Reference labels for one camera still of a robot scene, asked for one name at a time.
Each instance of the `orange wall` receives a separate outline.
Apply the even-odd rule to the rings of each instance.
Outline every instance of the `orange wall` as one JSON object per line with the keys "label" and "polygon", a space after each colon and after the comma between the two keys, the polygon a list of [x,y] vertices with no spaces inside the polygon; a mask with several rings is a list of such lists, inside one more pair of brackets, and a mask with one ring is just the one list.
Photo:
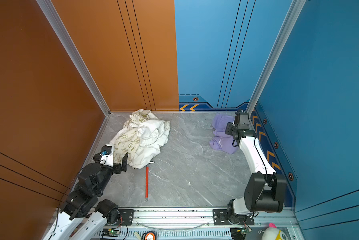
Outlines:
{"label": "orange wall", "polygon": [[52,0],[111,111],[178,110],[174,0]]}
{"label": "orange wall", "polygon": [[103,119],[37,2],[0,0],[0,239],[42,237]]}

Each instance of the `black line on wall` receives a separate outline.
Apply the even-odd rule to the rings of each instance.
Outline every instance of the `black line on wall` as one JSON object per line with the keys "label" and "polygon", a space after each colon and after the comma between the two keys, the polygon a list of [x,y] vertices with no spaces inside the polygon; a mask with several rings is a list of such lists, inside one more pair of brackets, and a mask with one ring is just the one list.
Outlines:
{"label": "black line on wall", "polygon": [[[340,211],[343,211],[343,210],[352,209],[354,207],[359,207],[359,204],[355,205],[355,206],[352,206],[352,207],[347,207],[347,208],[344,208],[344,209],[328,212],[327,214],[332,214],[332,213],[335,213],[335,212],[340,212]],[[318,216],[315,216],[315,217],[309,217],[309,218],[306,218],[306,219],[303,219],[303,220],[299,220],[298,222],[305,221],[305,220],[312,219],[312,218],[316,218],[316,217],[321,217],[321,216],[327,215],[327,214],[321,214],[321,215],[318,215]]]}
{"label": "black line on wall", "polygon": [[130,53],[131,53],[131,57],[133,58],[135,71],[136,71],[136,73],[137,73],[137,77],[138,77],[138,81],[139,81],[139,86],[141,87],[141,92],[142,92],[142,96],[143,96],[143,101],[145,102],[145,107],[146,107],[146,108],[148,108],[148,106],[147,106],[147,104],[146,104],[145,95],[143,94],[142,85],[141,85],[141,80],[139,79],[139,75],[138,75],[138,71],[137,71],[137,66],[135,65],[133,52],[131,51],[131,46],[130,46],[130,42],[129,42],[128,33],[126,32],[125,22],[123,21],[123,17],[122,17],[122,13],[121,13],[121,8],[119,7],[119,2],[118,2],[118,0],[117,0],[117,4],[118,4],[118,8],[119,8],[119,14],[121,15],[121,19],[122,19],[123,27],[124,27],[124,29],[125,29],[126,38],[128,39],[129,48],[130,48]]}
{"label": "black line on wall", "polygon": [[133,3],[134,16],[135,16],[135,21],[137,22],[138,34],[139,34],[139,39],[140,39],[140,41],[141,41],[141,47],[142,47],[142,54],[143,54],[143,58],[144,58],[144,60],[145,60],[146,71],[147,71],[147,73],[148,73],[148,80],[149,80],[149,85],[150,85],[150,90],[151,90],[151,96],[152,96],[152,98],[153,98],[154,110],[156,111],[157,109],[156,109],[156,105],[155,105],[155,101],[154,101],[153,88],[151,87],[151,83],[150,83],[150,76],[149,76],[148,64],[146,63],[146,57],[145,57],[145,52],[144,52],[144,50],[143,50],[141,33],[139,32],[137,14],[135,13],[134,1],[131,0],[131,2]]}
{"label": "black line on wall", "polygon": [[24,188],[24,189],[30,190],[30,191],[32,191],[32,192],[35,192],[35,193],[41,194],[41,195],[43,195],[43,196],[45,196],[45,197],[48,197],[48,198],[54,199],[54,200],[56,200],[56,201],[58,201],[58,202],[59,202],[59,200],[58,200],[58,199],[55,199],[55,198],[50,197],[50,196],[48,196],[48,195],[42,194],[42,193],[40,193],[40,192],[34,191],[34,190],[29,189],[29,188],[24,187],[24,186],[18,185],[18,184],[13,183],[13,182],[11,182],[11,181],[9,181],[9,180],[3,179],[3,178],[0,178],[0,179],[1,179],[1,180],[4,180],[4,181],[6,181],[6,182],[9,182],[9,183],[11,183],[11,184],[14,184],[14,185],[16,185],[16,186],[22,187],[22,188]]}
{"label": "black line on wall", "polygon": [[225,78],[225,72],[226,72],[226,67],[227,67],[227,61],[229,60],[230,48],[231,48],[231,43],[233,42],[233,36],[234,36],[234,30],[235,30],[235,24],[237,23],[237,18],[238,18],[238,12],[239,12],[239,6],[240,6],[240,5],[241,5],[241,0],[239,0],[238,10],[237,10],[237,16],[235,17],[234,28],[233,28],[233,34],[231,35],[229,52],[227,53],[227,59],[226,59],[226,65],[225,65],[224,76],[222,77],[221,89],[219,90],[219,96],[218,96],[217,108],[218,108],[218,105],[219,105],[219,99],[220,99],[220,97],[221,97],[222,86],[224,85],[224,78]]}
{"label": "black line on wall", "polygon": [[239,59],[241,58],[242,49],[244,48],[245,39],[246,39],[246,35],[247,35],[247,30],[249,29],[251,16],[253,15],[253,10],[254,10],[254,6],[255,6],[255,1],[256,1],[256,0],[254,0],[252,13],[250,14],[250,18],[249,18],[249,23],[247,24],[246,33],[245,33],[245,37],[244,37],[244,42],[242,43],[241,52],[239,53],[238,62],[237,62],[237,65],[236,65],[236,67],[235,67],[234,76],[233,76],[233,80],[231,81],[230,90],[229,90],[229,95],[227,96],[227,100],[226,100],[226,105],[225,105],[225,107],[227,106],[227,102],[229,101],[230,92],[231,92],[231,87],[233,86],[233,82],[234,82],[234,78],[235,78],[235,73],[237,72],[237,68],[238,68],[238,64],[239,64]]}
{"label": "black line on wall", "polygon": [[337,199],[337,198],[340,198],[340,197],[343,197],[343,196],[346,196],[346,195],[349,195],[349,194],[352,194],[352,193],[355,193],[355,192],[358,192],[358,191],[359,191],[359,189],[358,189],[358,190],[355,190],[355,191],[352,191],[352,192],[349,192],[349,193],[347,193],[347,194],[343,194],[343,195],[341,195],[341,196],[338,196],[338,197],[335,197],[335,198],[332,198],[332,199],[326,200],[326,201],[321,202],[321,203],[319,203],[319,204],[315,204],[315,205],[313,205],[313,206],[310,206],[310,207],[307,207],[307,208],[304,208],[304,209],[298,210],[298,211],[296,211],[296,213],[297,213],[297,212],[301,212],[301,211],[306,210],[306,209],[309,209],[309,208],[311,208],[311,207],[318,206],[318,205],[320,205],[320,204],[324,204],[324,203],[326,203],[326,202],[330,202],[331,200],[334,200],[334,199]]}
{"label": "black line on wall", "polygon": [[141,66],[141,72],[142,72],[143,81],[145,82],[145,89],[146,89],[146,93],[147,93],[147,95],[148,95],[148,100],[149,100],[150,110],[152,110],[152,107],[151,107],[151,102],[150,102],[150,97],[149,97],[149,91],[148,91],[148,87],[147,87],[147,85],[146,85],[145,75],[143,74],[143,69],[142,69],[141,59],[140,59],[140,57],[139,57],[139,53],[138,53],[137,42],[135,41],[135,36],[134,36],[133,26],[131,25],[131,20],[130,20],[130,15],[129,15],[129,10],[128,10],[128,5],[126,4],[126,0],[124,0],[124,1],[125,1],[125,5],[126,5],[126,11],[128,12],[128,16],[129,16],[129,22],[130,22],[131,32],[132,32],[132,34],[133,34],[133,38],[134,38],[135,49],[137,50],[137,55],[138,55],[139,65]]}
{"label": "black line on wall", "polygon": [[221,107],[223,106],[224,101],[225,101],[227,85],[229,84],[229,78],[230,78],[230,74],[231,74],[231,69],[233,68],[235,53],[237,52],[237,46],[238,46],[238,42],[239,42],[239,37],[241,36],[242,25],[244,24],[245,15],[246,15],[246,10],[247,10],[247,4],[248,4],[248,3],[249,3],[249,1],[247,1],[247,3],[246,3],[246,8],[245,8],[245,12],[244,12],[244,18],[242,19],[241,29],[239,30],[238,40],[237,40],[237,44],[236,44],[236,46],[235,46],[234,55],[233,55],[233,61],[231,62],[230,72],[229,72],[229,76],[228,76],[228,78],[227,78],[227,83],[226,83],[226,87],[225,87],[224,98],[222,99],[222,105],[221,105]]}
{"label": "black line on wall", "polygon": [[32,181],[34,181],[34,182],[37,182],[37,183],[39,183],[39,184],[41,184],[41,185],[43,185],[43,186],[45,186],[45,187],[48,187],[48,188],[50,188],[50,189],[53,189],[54,191],[57,191],[57,192],[59,192],[59,193],[64,194],[63,192],[60,192],[60,191],[58,191],[57,189],[54,189],[54,188],[49,187],[49,186],[47,186],[47,185],[44,185],[43,183],[40,183],[40,182],[38,182],[38,181],[36,181],[36,180],[34,180],[34,179],[32,179],[32,178],[29,178],[29,177],[27,177],[27,176],[25,176],[25,175],[23,175],[23,174],[20,174],[19,172],[16,172],[16,171],[14,171],[14,170],[11,170],[11,169],[8,168],[8,167],[5,167],[5,166],[3,166],[3,165],[1,165],[1,164],[0,164],[0,166],[3,167],[3,168],[5,168],[5,169],[7,169],[7,170],[10,170],[10,171],[12,171],[12,172],[15,172],[16,174],[19,174],[19,175],[21,175],[21,176],[23,176],[23,177],[26,177],[27,179],[30,179],[30,180],[32,180]]}
{"label": "black line on wall", "polygon": [[342,224],[342,223],[356,222],[356,221],[359,221],[359,219],[350,220],[350,221],[345,221],[345,222],[339,222],[339,223],[333,223],[333,224],[323,225],[323,226],[319,226],[319,227],[306,228],[306,229],[302,229],[302,231],[304,231],[304,230],[310,230],[310,229],[314,229],[314,228],[320,228],[320,227],[333,226],[333,225]]}
{"label": "black line on wall", "polygon": [[42,174],[42,173],[40,173],[40,172],[38,172],[38,171],[32,169],[31,167],[24,165],[23,163],[21,163],[21,162],[15,160],[14,158],[9,157],[9,156],[7,156],[6,154],[3,154],[2,152],[0,152],[0,154],[2,154],[2,155],[5,156],[5,157],[10,158],[10,159],[13,160],[14,162],[17,162],[17,163],[21,164],[22,166],[27,167],[28,169],[33,170],[34,172],[36,172],[36,173],[38,173],[38,174],[41,174],[41,175],[44,176],[44,177],[47,177],[48,179],[50,179],[50,180],[52,180],[52,181],[54,181],[54,182],[56,182],[56,183],[58,183],[58,184],[61,184],[61,185],[64,186],[64,187],[67,187],[67,186],[63,185],[62,183],[59,183],[59,182],[57,182],[56,180],[54,180],[54,179],[52,179],[52,178],[50,178],[50,177],[48,177],[48,176],[46,176],[46,175],[44,175],[44,174]]}

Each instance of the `plush toy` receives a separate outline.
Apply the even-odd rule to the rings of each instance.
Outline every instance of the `plush toy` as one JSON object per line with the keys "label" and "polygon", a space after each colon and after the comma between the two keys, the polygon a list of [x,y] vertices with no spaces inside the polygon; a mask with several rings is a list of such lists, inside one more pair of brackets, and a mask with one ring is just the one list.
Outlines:
{"label": "plush toy", "polygon": [[289,240],[289,238],[273,223],[270,223],[269,227],[263,232],[262,240]]}

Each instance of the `gray marble surface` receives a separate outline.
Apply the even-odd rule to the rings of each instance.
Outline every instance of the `gray marble surface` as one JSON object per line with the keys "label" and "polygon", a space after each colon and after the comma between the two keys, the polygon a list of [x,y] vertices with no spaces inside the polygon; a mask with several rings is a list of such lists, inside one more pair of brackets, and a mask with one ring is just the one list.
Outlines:
{"label": "gray marble surface", "polygon": [[[155,113],[170,121],[167,144],[149,164],[149,200],[145,201],[146,169],[128,167],[114,174],[100,200],[120,207],[225,206],[243,197],[250,169],[242,151],[213,150],[213,113]],[[223,112],[234,115],[234,112]],[[130,113],[112,113],[96,152],[122,129]]]}

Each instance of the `purple garment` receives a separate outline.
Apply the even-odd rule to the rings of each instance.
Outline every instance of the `purple garment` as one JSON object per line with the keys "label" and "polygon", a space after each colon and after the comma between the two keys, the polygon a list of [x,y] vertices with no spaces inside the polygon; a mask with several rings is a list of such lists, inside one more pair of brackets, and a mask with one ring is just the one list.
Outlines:
{"label": "purple garment", "polygon": [[234,117],[219,113],[215,115],[212,123],[212,126],[215,129],[213,132],[215,137],[213,137],[213,140],[209,141],[209,144],[212,149],[233,154],[237,151],[238,147],[233,147],[233,137],[225,134],[228,122],[234,122]]}

